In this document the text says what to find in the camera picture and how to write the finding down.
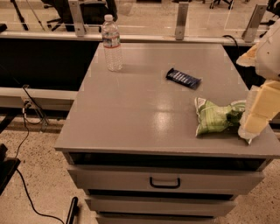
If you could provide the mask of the yellow foam-padded gripper finger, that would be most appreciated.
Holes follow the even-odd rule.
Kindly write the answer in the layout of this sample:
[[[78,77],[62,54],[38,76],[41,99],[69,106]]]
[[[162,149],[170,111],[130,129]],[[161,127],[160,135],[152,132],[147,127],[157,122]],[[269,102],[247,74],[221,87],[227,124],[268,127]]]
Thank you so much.
[[[252,86],[248,91],[245,111],[240,120],[239,137],[251,144],[279,112],[279,81],[266,80],[260,87]]]

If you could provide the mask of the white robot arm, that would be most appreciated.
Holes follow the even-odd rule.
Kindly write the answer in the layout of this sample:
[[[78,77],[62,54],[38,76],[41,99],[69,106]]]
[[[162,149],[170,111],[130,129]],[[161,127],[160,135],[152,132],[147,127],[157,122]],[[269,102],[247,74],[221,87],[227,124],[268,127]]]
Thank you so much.
[[[249,90],[238,129],[239,137],[251,144],[280,112],[280,19],[236,63],[254,67],[255,73],[265,79],[260,87]]]

